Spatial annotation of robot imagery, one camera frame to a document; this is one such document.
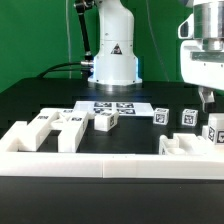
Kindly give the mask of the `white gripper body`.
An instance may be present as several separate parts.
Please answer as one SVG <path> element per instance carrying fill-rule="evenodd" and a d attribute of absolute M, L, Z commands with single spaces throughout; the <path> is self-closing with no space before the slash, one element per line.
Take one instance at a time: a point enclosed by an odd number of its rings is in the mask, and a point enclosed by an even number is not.
<path fill-rule="evenodd" d="M 180 68 L 186 83 L 224 90 L 224 50 L 205 51 L 203 40 L 195 39 L 194 17 L 190 15 L 179 27 Z"/>

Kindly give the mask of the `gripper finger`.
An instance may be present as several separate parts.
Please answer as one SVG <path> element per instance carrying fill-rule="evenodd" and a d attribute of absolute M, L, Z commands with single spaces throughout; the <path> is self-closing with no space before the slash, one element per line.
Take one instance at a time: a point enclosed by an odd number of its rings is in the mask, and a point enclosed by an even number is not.
<path fill-rule="evenodd" d="M 198 93 L 202 102 L 202 110 L 204 112 L 210 112 L 215 105 L 215 97 L 213 90 L 208 87 L 199 86 Z"/>

